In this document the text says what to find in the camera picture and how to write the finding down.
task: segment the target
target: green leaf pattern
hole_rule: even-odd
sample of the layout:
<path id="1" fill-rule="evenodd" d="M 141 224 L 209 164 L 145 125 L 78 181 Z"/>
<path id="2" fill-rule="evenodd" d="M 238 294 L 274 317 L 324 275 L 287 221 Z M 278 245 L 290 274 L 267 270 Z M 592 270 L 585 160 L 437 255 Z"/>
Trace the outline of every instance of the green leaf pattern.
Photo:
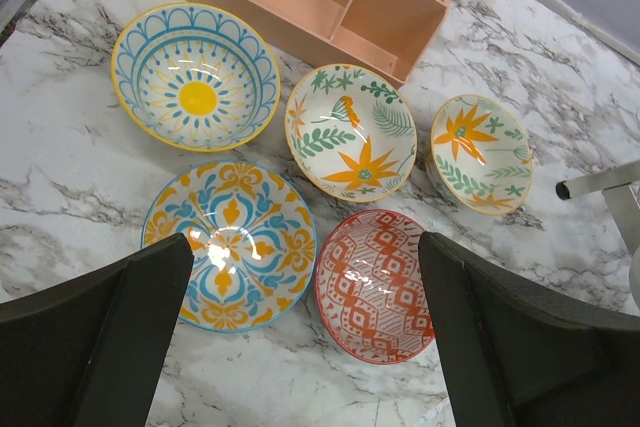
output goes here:
<path id="1" fill-rule="evenodd" d="M 408 114 L 378 101 L 373 107 L 373 120 L 380 130 L 391 137 L 413 135 L 413 124 Z"/>
<path id="2" fill-rule="evenodd" d="M 515 179 L 528 179 L 531 177 L 531 170 L 525 167 L 503 167 L 501 169 L 493 169 L 487 174 L 487 177 L 498 179 L 515 178 Z"/>
<path id="3" fill-rule="evenodd" d="M 376 99 L 382 95 L 387 104 L 392 103 L 394 100 L 402 103 L 402 99 L 400 98 L 398 93 L 394 89 L 390 89 L 389 87 L 387 87 L 387 84 L 382 82 L 378 83 L 377 81 L 373 80 L 368 86 L 363 85 L 362 87 L 360 87 L 360 90 L 363 92 L 371 92 Z"/>
<path id="4" fill-rule="evenodd" d="M 460 169 L 448 161 L 444 160 L 441 156 L 436 156 L 438 166 L 442 171 L 443 176 L 451 184 L 455 190 L 463 191 L 466 195 L 475 193 L 476 195 L 483 197 L 486 194 L 493 193 L 497 187 L 494 184 L 487 185 L 484 182 L 478 182 L 476 179 L 463 174 Z"/>
<path id="5" fill-rule="evenodd" d="M 384 186 L 384 191 L 389 192 L 395 189 L 403 180 L 404 179 L 402 178 L 402 176 L 396 175 L 393 179 L 386 183 L 386 185 Z"/>
<path id="6" fill-rule="evenodd" d="M 500 117 L 490 117 L 489 123 L 485 127 L 490 129 L 490 133 L 495 134 L 497 129 L 504 127 L 504 124 L 500 122 Z"/>
<path id="7" fill-rule="evenodd" d="M 353 81 L 364 77 L 366 72 L 362 69 L 353 69 L 349 72 L 347 69 L 342 68 L 339 65 L 334 67 L 336 72 L 342 71 L 342 75 L 332 74 L 329 76 L 329 72 L 326 69 L 319 70 L 311 81 L 311 88 L 315 94 L 317 91 L 324 91 L 329 95 L 332 90 L 342 90 L 346 92 L 349 86 L 353 85 Z"/>
<path id="8" fill-rule="evenodd" d="M 524 139 L 524 135 L 520 132 L 520 129 L 514 130 L 505 130 L 504 135 L 507 137 L 511 137 L 513 140 L 522 140 Z"/>
<path id="9" fill-rule="evenodd" d="M 507 194 L 509 195 L 515 195 L 517 197 L 522 197 L 522 192 L 524 192 L 525 187 L 516 187 L 515 185 L 512 185 L 510 187 L 507 187 L 506 189 L 504 189 Z"/>
<path id="10" fill-rule="evenodd" d="M 526 145 L 519 145 L 514 149 L 485 149 L 487 152 L 512 152 L 518 160 L 529 158 L 529 148 Z"/>
<path id="11" fill-rule="evenodd" d="M 315 157 L 317 153 L 323 150 L 333 150 L 337 145 L 346 144 L 349 140 L 355 140 L 356 136 L 338 128 L 332 129 L 313 129 L 311 135 L 305 133 L 302 140 L 296 138 L 294 144 L 296 150 L 303 159 L 307 157 Z"/>

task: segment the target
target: yellow bowl rim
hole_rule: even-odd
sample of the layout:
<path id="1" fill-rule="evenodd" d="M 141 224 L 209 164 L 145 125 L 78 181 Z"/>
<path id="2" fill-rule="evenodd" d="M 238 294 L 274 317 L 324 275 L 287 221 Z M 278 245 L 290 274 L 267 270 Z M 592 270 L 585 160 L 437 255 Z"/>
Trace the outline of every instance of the yellow bowl rim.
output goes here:
<path id="1" fill-rule="evenodd" d="M 152 13 L 152 12 L 154 12 L 156 10 L 166 9 L 168 7 L 182 6 L 182 5 L 194 5 L 194 6 L 197 6 L 197 7 L 206 7 L 208 9 L 213 9 L 213 10 L 217 10 L 219 12 L 223 12 L 224 14 L 228 15 L 232 19 L 239 20 L 240 22 L 245 24 L 247 27 L 249 27 L 251 30 L 253 30 L 253 33 L 258 38 L 258 40 L 260 40 L 264 44 L 265 50 L 269 54 L 269 56 L 271 57 L 271 61 L 273 62 L 273 65 L 275 66 L 275 71 L 276 71 L 276 96 L 275 96 L 275 101 L 274 101 L 274 104 L 273 104 L 273 109 L 272 109 L 271 113 L 269 114 L 269 117 L 267 117 L 267 119 L 260 126 L 260 128 L 257 129 L 249 137 L 247 137 L 246 139 L 241 140 L 240 142 L 236 142 L 235 144 L 227 145 L 225 147 L 212 147 L 210 149 L 198 148 L 198 147 L 189 147 L 189 146 L 186 146 L 186 145 L 176 144 L 175 142 L 162 137 L 161 135 L 155 133 L 154 131 L 152 131 L 151 129 L 146 127 L 135 115 L 133 115 L 133 112 L 131 111 L 131 109 L 129 108 L 129 106 L 125 102 L 124 97 L 120 93 L 120 89 L 118 88 L 118 84 L 116 82 L 115 63 L 116 63 L 117 56 L 115 54 L 116 54 L 116 52 L 118 50 L 118 45 L 120 44 L 120 41 L 122 40 L 122 38 L 125 35 L 125 33 L 127 33 L 129 31 L 129 29 L 131 28 L 131 26 L 136 24 L 140 19 L 143 19 L 144 17 L 146 17 L 147 15 L 149 15 L 150 13 Z M 156 5 L 155 7 L 152 7 L 150 9 L 148 9 L 148 10 L 145 10 L 141 14 L 138 14 L 133 19 L 131 19 L 127 23 L 127 25 L 122 29 L 122 32 L 120 32 L 120 35 L 118 35 L 118 38 L 116 39 L 116 42 L 115 42 L 115 44 L 113 46 L 113 52 L 111 52 L 111 83 L 113 84 L 113 89 L 116 92 L 116 96 L 118 97 L 118 101 L 120 102 L 120 105 L 124 108 L 124 110 L 127 112 L 127 114 L 129 114 L 129 117 L 131 117 L 133 119 L 133 121 L 136 124 L 138 124 L 138 126 L 142 130 L 147 132 L 152 137 L 155 137 L 159 141 L 164 142 L 165 144 L 171 145 L 173 147 L 177 147 L 177 148 L 182 149 L 182 150 L 189 150 L 191 152 L 204 152 L 204 153 L 223 152 L 225 150 L 235 149 L 236 147 L 239 147 L 241 145 L 246 144 L 247 142 L 255 139 L 258 135 L 260 135 L 262 133 L 262 131 L 264 129 L 267 128 L 267 125 L 269 125 L 269 123 L 273 120 L 273 117 L 274 117 L 276 111 L 278 110 L 278 105 L 280 103 L 280 67 L 278 66 L 277 57 L 273 53 L 273 50 L 272 50 L 271 46 L 262 38 L 262 36 L 256 31 L 256 29 L 254 29 L 253 26 L 251 24 L 249 24 L 247 21 L 241 19 L 237 15 L 232 14 L 231 12 L 228 12 L 228 11 L 226 11 L 224 9 L 216 7 L 215 5 L 205 4 L 205 3 L 202 3 L 202 2 L 187 2 L 187 1 L 183 1 L 183 2 L 170 2 L 168 4 Z"/>

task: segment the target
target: marble countertop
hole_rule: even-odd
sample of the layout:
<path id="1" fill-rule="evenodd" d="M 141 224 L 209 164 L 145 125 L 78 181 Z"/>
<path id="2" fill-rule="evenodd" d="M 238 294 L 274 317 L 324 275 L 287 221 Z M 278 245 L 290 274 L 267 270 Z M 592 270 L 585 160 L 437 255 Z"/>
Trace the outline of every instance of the marble countertop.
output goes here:
<path id="1" fill-rule="evenodd" d="M 38 0 L 0 49 L 0 302 L 138 250 L 147 208 L 204 160 L 259 162 L 293 181 L 320 241 L 371 206 L 324 195 L 296 167 L 283 107 L 256 140 L 226 154 L 188 153 L 142 132 L 118 105 L 111 48 L 137 13 L 173 0 Z M 281 104 L 310 70 L 277 51 Z M 460 93 L 493 97 L 529 130 L 534 187 L 503 218 L 452 206 L 422 160 L 376 207 L 397 210 L 529 279 L 636 313 L 630 258 L 599 194 L 562 202 L 558 180 L 636 160 L 640 72 L 535 0 L 453 0 L 402 93 L 424 152 L 438 107 Z M 272 325 L 215 335 L 179 323 L 148 426 L 454 426 L 435 343 L 375 366 L 344 353 L 308 293 Z"/>

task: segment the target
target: ceramic bowl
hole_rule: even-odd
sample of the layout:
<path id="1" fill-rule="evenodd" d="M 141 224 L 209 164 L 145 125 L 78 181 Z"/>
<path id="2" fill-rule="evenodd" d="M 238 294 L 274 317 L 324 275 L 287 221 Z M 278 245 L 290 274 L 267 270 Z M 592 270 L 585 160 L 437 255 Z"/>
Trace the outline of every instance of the ceramic bowl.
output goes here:
<path id="1" fill-rule="evenodd" d="M 228 12 L 187 2 L 133 19 L 116 41 L 111 78 L 140 127 L 201 152 L 254 138 L 280 96 L 278 64 L 262 37 Z"/>
<path id="2" fill-rule="evenodd" d="M 304 174 L 340 199 L 371 202 L 398 189 L 416 158 L 416 128 L 398 92 L 353 65 L 316 69 L 295 87 L 285 135 Z"/>
<path id="3" fill-rule="evenodd" d="M 316 234 L 298 192 L 243 162 L 214 162 L 173 179 L 153 201 L 142 247 L 175 232 L 195 256 L 180 318 L 240 332 L 289 310 L 311 280 Z"/>
<path id="4" fill-rule="evenodd" d="M 324 244 L 315 279 L 318 310 L 354 357 L 393 364 L 433 340 L 418 266 L 423 230 L 402 214 L 368 210 L 345 220 Z"/>
<path id="5" fill-rule="evenodd" d="M 524 129 L 502 106 L 478 95 L 454 97 L 440 108 L 425 165 L 445 198 L 488 215 L 520 207 L 533 181 Z"/>

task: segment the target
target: red patterned bowl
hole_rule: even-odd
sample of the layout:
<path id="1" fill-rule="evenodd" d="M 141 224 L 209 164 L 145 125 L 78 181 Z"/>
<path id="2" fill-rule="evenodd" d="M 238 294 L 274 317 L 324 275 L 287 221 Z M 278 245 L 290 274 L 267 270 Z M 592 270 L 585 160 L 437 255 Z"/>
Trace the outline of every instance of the red patterned bowl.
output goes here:
<path id="1" fill-rule="evenodd" d="M 418 266 L 423 230 L 397 212 L 367 210 L 342 222 L 324 244 L 315 278 L 318 310 L 354 357 L 395 364 L 433 340 Z"/>

